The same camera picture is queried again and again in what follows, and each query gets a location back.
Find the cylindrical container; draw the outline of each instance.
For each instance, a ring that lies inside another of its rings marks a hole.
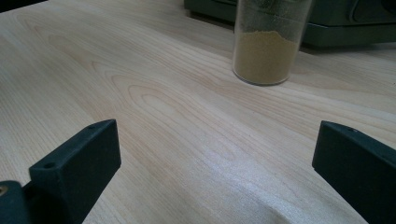
[[[233,71],[250,84],[289,77],[312,0],[239,0]]]

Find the gray machine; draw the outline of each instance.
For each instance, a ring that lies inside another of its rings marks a hole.
[[[237,0],[184,0],[186,9],[225,21],[235,21],[236,4]],[[396,42],[396,0],[316,0],[303,39],[316,48],[386,42]]]

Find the brown powder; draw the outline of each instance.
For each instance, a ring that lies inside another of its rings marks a hole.
[[[278,32],[242,33],[235,45],[233,70],[247,82],[276,84],[289,76],[298,44]]]

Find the wooden table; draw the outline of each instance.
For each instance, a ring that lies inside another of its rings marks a hole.
[[[396,45],[304,50],[273,87],[182,0],[49,0],[0,14],[0,179],[85,126],[122,166],[85,223],[362,223],[311,167],[322,120],[396,147]]]

